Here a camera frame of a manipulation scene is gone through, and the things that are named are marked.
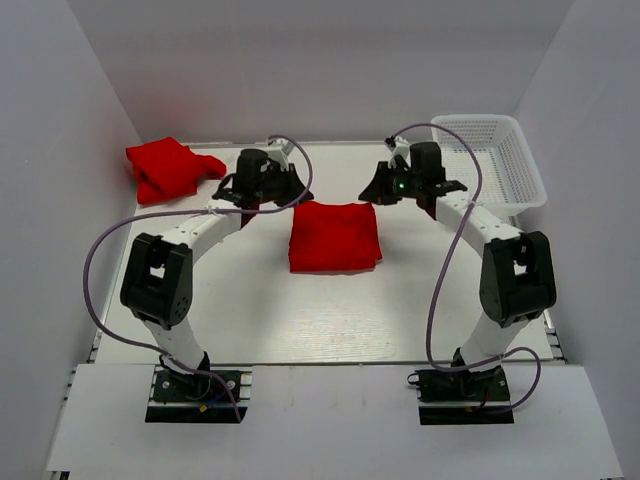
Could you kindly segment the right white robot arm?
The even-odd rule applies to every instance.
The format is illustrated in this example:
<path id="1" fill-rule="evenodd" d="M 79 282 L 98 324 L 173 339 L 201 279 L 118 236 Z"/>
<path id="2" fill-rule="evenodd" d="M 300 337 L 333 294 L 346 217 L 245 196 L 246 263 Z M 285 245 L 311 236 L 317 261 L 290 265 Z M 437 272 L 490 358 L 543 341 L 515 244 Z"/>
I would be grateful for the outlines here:
<path id="1" fill-rule="evenodd" d="M 482 314 L 450 365 L 431 364 L 452 373 L 459 396 L 475 398 L 488 385 L 485 371 L 516 353 L 512 343 L 520 331 L 557 300 L 549 240 L 539 231 L 525 233 L 502 221 L 480 205 L 477 192 L 447 179 L 437 143 L 411 144 L 396 136 L 385 144 L 391 157 L 378 163 L 360 200 L 387 206 L 412 199 L 453 230 L 454 244 L 465 241 L 481 258 Z"/>

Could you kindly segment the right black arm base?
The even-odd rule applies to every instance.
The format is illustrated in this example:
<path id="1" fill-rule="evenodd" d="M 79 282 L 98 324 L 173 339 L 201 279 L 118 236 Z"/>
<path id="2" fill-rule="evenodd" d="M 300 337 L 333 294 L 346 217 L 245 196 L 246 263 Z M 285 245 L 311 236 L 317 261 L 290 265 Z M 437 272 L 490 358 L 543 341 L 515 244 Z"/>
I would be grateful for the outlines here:
<path id="1" fill-rule="evenodd" d="M 514 423 L 505 372 L 445 373 L 416 370 L 407 383 L 417 391 L 422 426 L 508 425 Z"/>

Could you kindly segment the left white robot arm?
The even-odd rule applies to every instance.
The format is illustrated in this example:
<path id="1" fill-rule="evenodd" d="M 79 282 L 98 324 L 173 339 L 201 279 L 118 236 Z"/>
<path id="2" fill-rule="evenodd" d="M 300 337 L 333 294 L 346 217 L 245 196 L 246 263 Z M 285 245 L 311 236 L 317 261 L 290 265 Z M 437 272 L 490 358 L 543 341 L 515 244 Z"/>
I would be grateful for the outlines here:
<path id="1" fill-rule="evenodd" d="M 243 149 L 235 171 L 223 178 L 201 214 L 161 234 L 141 233 L 132 243 L 120 301 L 151 332 L 161 363 L 178 373 L 177 387 L 188 398 L 205 396 L 212 378 L 188 321 L 194 266 L 256 215 L 266 215 L 262 205 L 272 203 L 279 213 L 314 198 L 289 161 L 295 148 L 279 138 L 264 148 Z"/>

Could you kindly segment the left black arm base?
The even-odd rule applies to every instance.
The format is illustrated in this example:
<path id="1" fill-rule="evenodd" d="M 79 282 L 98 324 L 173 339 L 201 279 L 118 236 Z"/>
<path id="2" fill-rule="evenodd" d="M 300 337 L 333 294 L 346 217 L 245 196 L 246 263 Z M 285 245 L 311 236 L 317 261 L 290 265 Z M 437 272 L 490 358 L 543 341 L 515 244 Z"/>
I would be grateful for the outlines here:
<path id="1" fill-rule="evenodd" d="M 210 377 L 188 383 L 157 366 L 152 376 L 145 422 L 173 424 L 239 424 L 248 410 L 252 370 L 223 367 Z"/>

